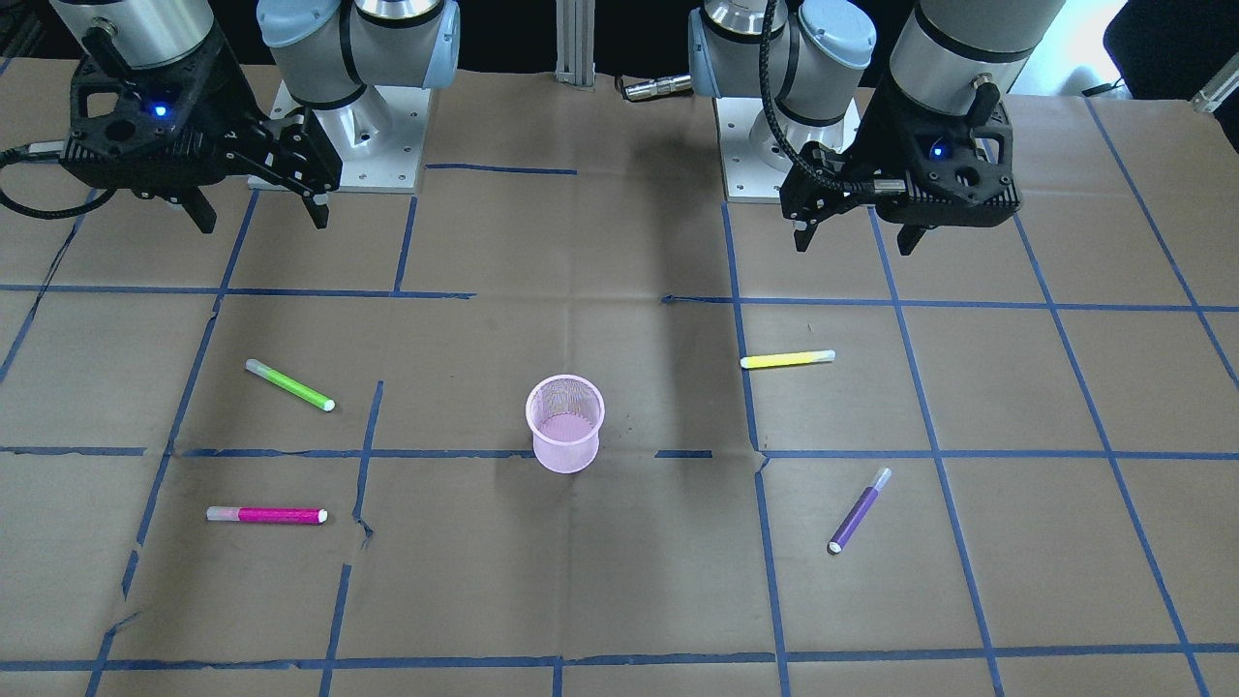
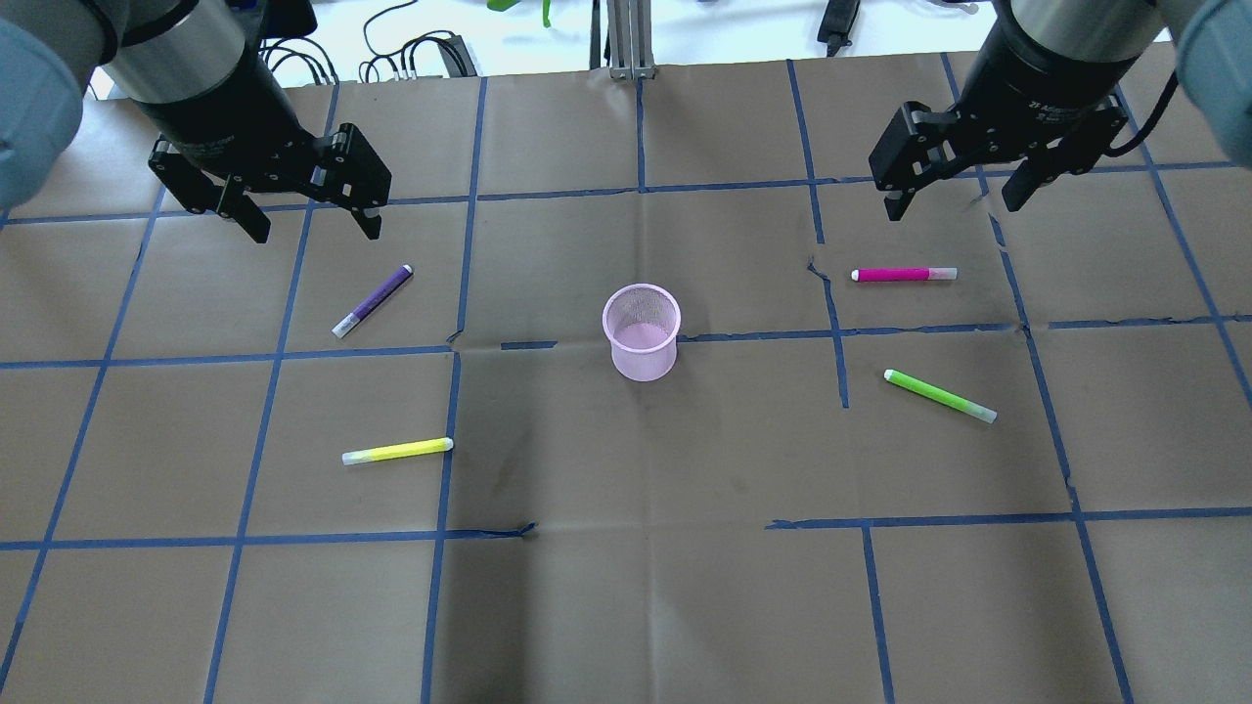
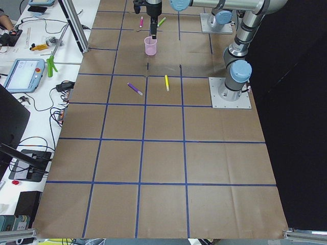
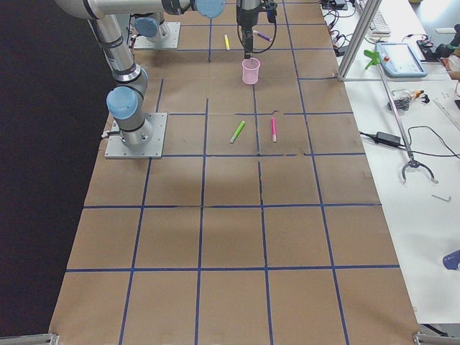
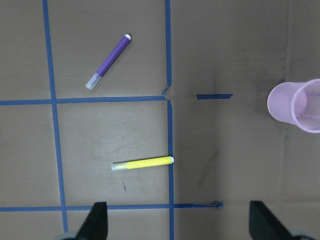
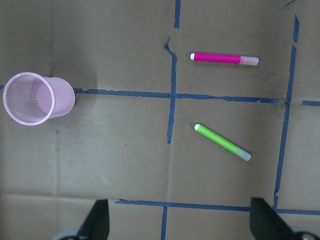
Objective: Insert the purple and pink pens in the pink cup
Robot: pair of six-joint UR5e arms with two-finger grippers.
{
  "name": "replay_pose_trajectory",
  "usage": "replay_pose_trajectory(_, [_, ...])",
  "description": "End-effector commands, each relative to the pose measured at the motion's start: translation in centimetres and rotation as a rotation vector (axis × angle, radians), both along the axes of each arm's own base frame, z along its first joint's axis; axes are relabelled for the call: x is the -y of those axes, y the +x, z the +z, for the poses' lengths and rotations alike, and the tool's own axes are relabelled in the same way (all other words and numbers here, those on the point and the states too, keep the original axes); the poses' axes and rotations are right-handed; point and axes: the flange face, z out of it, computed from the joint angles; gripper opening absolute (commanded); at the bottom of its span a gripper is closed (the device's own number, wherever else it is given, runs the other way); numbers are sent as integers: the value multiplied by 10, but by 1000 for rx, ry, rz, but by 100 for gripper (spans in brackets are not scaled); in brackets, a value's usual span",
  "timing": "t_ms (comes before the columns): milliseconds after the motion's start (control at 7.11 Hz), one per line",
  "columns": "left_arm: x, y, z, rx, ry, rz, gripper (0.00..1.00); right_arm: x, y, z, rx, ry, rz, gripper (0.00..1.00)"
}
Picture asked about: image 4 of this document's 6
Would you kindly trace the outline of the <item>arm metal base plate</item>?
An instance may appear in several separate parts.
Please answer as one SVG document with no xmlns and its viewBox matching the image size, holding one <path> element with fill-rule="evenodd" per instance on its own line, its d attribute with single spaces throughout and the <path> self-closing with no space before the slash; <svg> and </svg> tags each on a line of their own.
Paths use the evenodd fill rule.
<svg viewBox="0 0 460 345">
<path fill-rule="evenodd" d="M 134 23 L 137 50 L 174 50 L 178 48 L 180 23 L 163 22 L 152 18 L 138 18 Z"/>
<path fill-rule="evenodd" d="M 108 137 L 107 159 L 161 159 L 167 128 L 167 113 L 143 113 L 143 126 L 135 132 L 123 132 L 116 121 Z"/>
</svg>

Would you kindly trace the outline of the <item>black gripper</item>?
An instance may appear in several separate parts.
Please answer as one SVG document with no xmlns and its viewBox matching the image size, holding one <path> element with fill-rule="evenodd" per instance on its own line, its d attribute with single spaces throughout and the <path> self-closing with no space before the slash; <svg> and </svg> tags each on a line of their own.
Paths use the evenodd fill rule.
<svg viewBox="0 0 460 345">
<path fill-rule="evenodd" d="M 252 28 L 258 23 L 260 12 L 267 15 L 270 24 L 277 20 L 277 3 L 272 0 L 241 0 L 236 2 L 236 21 L 244 32 L 244 58 L 252 55 Z"/>
</svg>

